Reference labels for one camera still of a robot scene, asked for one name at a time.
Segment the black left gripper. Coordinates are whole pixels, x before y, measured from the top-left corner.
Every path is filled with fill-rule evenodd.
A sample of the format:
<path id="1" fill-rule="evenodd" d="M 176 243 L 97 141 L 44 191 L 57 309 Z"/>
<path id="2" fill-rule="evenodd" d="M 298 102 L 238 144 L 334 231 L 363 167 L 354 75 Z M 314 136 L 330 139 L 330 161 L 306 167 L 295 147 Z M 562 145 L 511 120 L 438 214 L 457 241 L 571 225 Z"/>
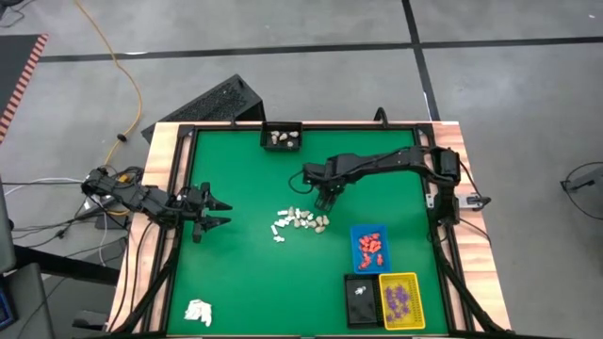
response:
<path id="1" fill-rule="evenodd" d="M 194 224 L 203 231 L 211 230 L 231 221 L 224 217 L 207 217 L 205 220 L 205 204 L 208 210 L 227 211 L 233 207 L 225 202 L 220 202 L 214 197 L 209 197 L 210 184 L 203 182 L 196 186 L 184 186 L 179 191 L 179 202 L 181 219 L 193 221 Z"/>

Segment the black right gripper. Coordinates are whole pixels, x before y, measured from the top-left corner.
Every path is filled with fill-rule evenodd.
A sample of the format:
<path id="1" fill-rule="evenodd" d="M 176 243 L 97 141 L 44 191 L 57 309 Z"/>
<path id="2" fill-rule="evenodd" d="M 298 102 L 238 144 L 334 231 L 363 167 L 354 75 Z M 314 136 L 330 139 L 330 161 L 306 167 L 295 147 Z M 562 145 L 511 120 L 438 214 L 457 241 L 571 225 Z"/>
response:
<path id="1" fill-rule="evenodd" d="M 318 189 L 318 195 L 315 200 L 315 207 L 321 211 L 331 211 L 339 194 L 345 190 L 347 181 L 345 177 L 321 177 L 314 179 L 315 187 Z"/>

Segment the blue plastic basket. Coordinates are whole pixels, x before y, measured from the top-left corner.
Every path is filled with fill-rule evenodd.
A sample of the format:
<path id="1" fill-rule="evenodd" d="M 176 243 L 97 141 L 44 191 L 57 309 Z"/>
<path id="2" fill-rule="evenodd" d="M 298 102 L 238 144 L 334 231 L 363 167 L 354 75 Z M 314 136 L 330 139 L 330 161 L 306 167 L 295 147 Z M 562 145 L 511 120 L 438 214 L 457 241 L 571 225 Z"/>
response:
<path id="1" fill-rule="evenodd" d="M 373 234 L 380 234 L 380 238 L 378 240 L 373 240 Z M 369 252 L 363 252 L 363 245 L 360 243 L 359 239 L 363 236 L 367 236 L 369 240 L 372 240 L 372 246 L 370 249 L 374 249 L 376 243 L 381 243 L 381 248 L 376 250 L 374 254 L 370 254 Z M 388 248 L 387 241 L 387 228 L 383 224 L 361 224 L 355 225 L 350 228 L 350 242 L 351 242 L 351 257 L 354 272 L 356 274 L 383 274 L 389 273 L 392 270 L 391 259 L 390 259 L 390 251 Z M 377 264 L 377 256 L 381 254 L 383 256 L 383 264 Z M 366 260 L 361 262 L 361 256 L 365 255 Z M 367 267 L 366 270 L 359 269 L 361 264 L 367 264 L 367 260 L 371 259 L 372 264 Z"/>

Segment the small black plastic basket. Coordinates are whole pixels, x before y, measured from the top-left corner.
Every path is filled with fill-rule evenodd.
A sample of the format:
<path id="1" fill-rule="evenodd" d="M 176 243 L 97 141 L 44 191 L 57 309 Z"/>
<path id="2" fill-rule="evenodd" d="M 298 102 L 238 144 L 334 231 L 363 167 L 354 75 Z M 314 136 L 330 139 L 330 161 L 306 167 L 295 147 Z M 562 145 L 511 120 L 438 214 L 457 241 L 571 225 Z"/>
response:
<path id="1" fill-rule="evenodd" d="M 286 140 L 279 140 L 276 145 L 272 144 L 270 132 L 277 131 L 278 132 L 278 140 L 281 134 L 287 134 L 288 137 Z M 297 131 L 299 132 L 298 137 L 290 137 L 289 133 Z M 293 141 L 294 146 L 292 148 L 288 148 L 286 143 L 288 141 Z M 261 125 L 260 130 L 260 146 L 265 151 L 271 152 L 296 152 L 302 146 L 302 123 L 295 121 L 264 121 Z"/>

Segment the green table mat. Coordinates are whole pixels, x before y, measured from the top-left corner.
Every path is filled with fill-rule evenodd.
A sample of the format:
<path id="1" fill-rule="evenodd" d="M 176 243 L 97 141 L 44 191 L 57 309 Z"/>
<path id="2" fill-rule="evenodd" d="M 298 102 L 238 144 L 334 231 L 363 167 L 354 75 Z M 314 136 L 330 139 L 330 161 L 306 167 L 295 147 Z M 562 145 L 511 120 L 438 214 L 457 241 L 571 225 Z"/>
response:
<path id="1" fill-rule="evenodd" d="M 412 172 L 370 175 L 347 186 L 328 214 L 330 224 L 278 228 L 277 212 L 312 211 L 316 195 L 302 185 L 305 163 L 339 153 L 388 153 L 415 143 L 409 130 L 306 131 L 296 152 L 268 152 L 256 131 L 202 131 L 191 183 L 208 182 L 233 207 L 231 221 L 200 243 L 185 234 L 168 331 L 182 334 L 320 335 L 349 332 L 344 276 L 354 271 L 350 228 L 383 224 L 392 269 L 418 277 L 428 334 L 447 331 L 420 178 Z M 271 225 L 285 242 L 274 241 Z M 212 305 L 212 324 L 185 320 L 191 300 Z"/>

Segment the crumpled white paper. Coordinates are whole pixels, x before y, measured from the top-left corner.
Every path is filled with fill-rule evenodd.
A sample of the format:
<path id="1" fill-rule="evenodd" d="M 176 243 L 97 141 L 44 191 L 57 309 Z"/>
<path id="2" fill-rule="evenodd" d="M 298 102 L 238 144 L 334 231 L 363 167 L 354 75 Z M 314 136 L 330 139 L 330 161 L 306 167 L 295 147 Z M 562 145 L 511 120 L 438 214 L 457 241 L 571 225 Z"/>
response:
<path id="1" fill-rule="evenodd" d="M 185 311 L 185 320 L 200 321 L 206 327 L 210 327 L 212 324 L 212 305 L 202 301 L 201 299 L 191 300 L 188 304 L 187 310 Z"/>

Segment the black perforated metal case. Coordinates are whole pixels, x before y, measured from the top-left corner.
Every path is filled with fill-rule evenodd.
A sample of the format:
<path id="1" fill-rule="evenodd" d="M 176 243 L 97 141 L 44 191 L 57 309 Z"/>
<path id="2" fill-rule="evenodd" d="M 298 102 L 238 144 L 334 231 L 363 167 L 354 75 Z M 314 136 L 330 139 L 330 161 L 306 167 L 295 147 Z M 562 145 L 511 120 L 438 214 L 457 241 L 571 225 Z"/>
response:
<path id="1" fill-rule="evenodd" d="M 177 108 L 159 122 L 264 121 L 265 119 L 263 99 L 236 73 Z"/>

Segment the black rectangular plastic basket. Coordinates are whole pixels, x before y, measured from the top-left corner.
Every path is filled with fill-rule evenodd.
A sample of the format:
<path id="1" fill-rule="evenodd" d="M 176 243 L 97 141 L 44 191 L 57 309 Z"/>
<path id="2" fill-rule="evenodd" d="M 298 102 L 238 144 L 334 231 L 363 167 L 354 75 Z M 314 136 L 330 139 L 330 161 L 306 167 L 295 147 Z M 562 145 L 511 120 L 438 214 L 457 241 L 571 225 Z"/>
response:
<path id="1" fill-rule="evenodd" d="M 358 287 L 367 289 L 363 295 L 355 295 Z M 372 275 L 347 274 L 344 276 L 344 290 L 346 302 L 346 317 L 348 327 L 375 328 L 383 323 L 379 315 L 381 306 L 378 303 L 378 284 Z"/>

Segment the yellow plastic basket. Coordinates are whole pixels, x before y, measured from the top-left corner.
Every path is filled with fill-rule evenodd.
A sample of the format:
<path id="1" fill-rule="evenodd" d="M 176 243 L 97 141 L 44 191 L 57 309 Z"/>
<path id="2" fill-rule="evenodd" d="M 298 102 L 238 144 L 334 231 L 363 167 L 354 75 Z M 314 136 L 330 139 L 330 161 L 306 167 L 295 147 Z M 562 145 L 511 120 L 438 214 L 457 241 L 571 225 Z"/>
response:
<path id="1" fill-rule="evenodd" d="M 384 327 L 388 331 L 424 330 L 426 328 L 426 321 L 416 274 L 414 272 L 380 274 L 378 282 L 381 292 Z M 398 286 L 402 286 L 405 289 L 406 295 L 409 297 L 407 303 L 411 312 L 402 318 L 397 318 L 395 322 L 389 323 L 386 321 L 386 316 L 394 315 L 394 312 L 388 307 L 387 302 L 395 300 L 398 306 L 401 303 L 396 293 Z M 386 288 L 393 290 L 394 296 L 392 298 L 386 296 Z"/>

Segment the small gray box device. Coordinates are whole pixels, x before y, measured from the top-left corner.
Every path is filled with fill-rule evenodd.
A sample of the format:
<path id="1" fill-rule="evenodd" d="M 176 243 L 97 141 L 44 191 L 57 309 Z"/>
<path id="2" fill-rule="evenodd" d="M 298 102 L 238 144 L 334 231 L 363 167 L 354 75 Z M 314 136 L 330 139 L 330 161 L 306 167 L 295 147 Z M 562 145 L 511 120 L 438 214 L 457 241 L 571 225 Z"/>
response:
<path id="1" fill-rule="evenodd" d="M 466 208 L 478 211 L 484 208 L 488 203 L 490 203 L 491 200 L 492 199 L 490 197 L 482 196 L 479 194 L 468 195 L 464 199 L 464 206 Z"/>

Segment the black floor beam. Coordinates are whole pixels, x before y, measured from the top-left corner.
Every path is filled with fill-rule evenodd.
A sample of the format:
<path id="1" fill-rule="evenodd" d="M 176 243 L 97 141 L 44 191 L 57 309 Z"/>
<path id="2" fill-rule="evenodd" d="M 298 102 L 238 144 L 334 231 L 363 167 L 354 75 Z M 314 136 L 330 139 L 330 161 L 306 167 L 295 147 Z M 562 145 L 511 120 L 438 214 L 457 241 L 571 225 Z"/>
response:
<path id="1" fill-rule="evenodd" d="M 41 273 L 44 274 L 106 285 L 116 285 L 120 278 L 120 271 L 116 268 L 75 260 L 22 246 L 15 246 L 14 251 L 15 268 L 37 264 L 40 267 Z"/>

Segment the gray box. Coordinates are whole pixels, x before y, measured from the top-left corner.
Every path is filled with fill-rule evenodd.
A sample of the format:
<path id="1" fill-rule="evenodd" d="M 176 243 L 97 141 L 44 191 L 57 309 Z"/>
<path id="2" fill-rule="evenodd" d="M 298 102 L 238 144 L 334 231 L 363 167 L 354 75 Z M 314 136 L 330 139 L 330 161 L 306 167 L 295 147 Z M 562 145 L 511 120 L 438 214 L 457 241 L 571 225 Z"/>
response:
<path id="1" fill-rule="evenodd" d="M 3 285 L 17 320 L 0 331 L 0 339 L 56 339 L 39 265 L 10 272 L 4 276 Z"/>

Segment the black orange striped mat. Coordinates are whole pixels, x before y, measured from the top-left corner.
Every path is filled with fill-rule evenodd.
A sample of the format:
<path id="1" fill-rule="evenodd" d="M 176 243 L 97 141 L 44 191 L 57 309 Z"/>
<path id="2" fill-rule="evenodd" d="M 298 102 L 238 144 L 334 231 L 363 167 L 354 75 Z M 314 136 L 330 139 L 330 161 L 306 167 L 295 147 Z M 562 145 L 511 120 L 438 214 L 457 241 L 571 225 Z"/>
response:
<path id="1" fill-rule="evenodd" d="M 0 36 L 0 145 L 48 40 L 48 34 Z"/>

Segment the gray stand leg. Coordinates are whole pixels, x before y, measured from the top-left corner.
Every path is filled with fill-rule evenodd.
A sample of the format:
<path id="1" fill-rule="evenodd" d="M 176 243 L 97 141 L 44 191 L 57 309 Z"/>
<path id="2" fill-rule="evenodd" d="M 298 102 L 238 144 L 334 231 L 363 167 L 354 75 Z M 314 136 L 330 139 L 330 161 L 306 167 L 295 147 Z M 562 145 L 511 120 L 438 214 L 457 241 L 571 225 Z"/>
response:
<path id="1" fill-rule="evenodd" d="M 567 178 L 561 181 L 562 189 L 568 193 L 575 193 L 587 186 L 597 186 L 603 191 L 603 168 L 591 170 L 576 179 Z"/>

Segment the black metal table frame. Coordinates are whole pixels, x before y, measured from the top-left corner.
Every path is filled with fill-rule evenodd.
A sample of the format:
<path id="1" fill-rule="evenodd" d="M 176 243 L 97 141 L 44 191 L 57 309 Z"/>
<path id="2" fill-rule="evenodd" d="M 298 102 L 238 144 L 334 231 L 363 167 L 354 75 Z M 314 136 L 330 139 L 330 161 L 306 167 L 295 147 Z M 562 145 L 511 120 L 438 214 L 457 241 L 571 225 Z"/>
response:
<path id="1" fill-rule="evenodd" d="M 257 122 L 244 122 L 236 126 L 224 122 L 206 122 L 194 124 L 178 124 L 162 122 L 155 128 L 151 149 L 146 163 L 144 181 L 148 185 L 167 187 L 169 184 L 192 184 L 191 170 L 194 162 L 197 137 L 202 131 L 256 131 L 260 135 L 261 126 Z M 464 141 L 461 129 L 456 122 L 394 122 L 388 129 L 383 129 L 375 121 L 355 121 L 351 123 L 316 122 L 311 121 L 304 125 L 302 134 L 306 131 L 398 131 L 409 130 L 415 136 L 415 143 L 438 145 L 450 148 L 457 153 L 464 152 Z M 132 238 L 127 262 L 122 267 L 118 290 L 114 298 L 109 324 L 112 329 L 117 329 L 129 316 L 142 295 L 146 292 L 152 274 L 152 267 L 156 257 L 165 257 L 170 249 L 176 249 L 178 259 L 181 243 L 172 234 L 161 233 L 158 228 L 151 225 L 143 215 L 134 218 L 132 224 Z M 175 282 L 176 272 L 172 280 L 165 284 L 157 294 L 155 305 L 149 313 L 146 323 L 148 331 L 163 330 L 169 336 L 174 335 L 168 331 L 171 297 Z M 444 305 L 448 333 L 451 330 L 464 328 L 464 314 L 460 299 L 454 287 L 443 280 L 438 273 L 441 295 Z M 346 334 L 320 334 L 314 336 L 369 336 L 369 328 L 349 328 Z M 233 335 L 288 335 L 310 336 L 291 334 L 233 334 Z"/>

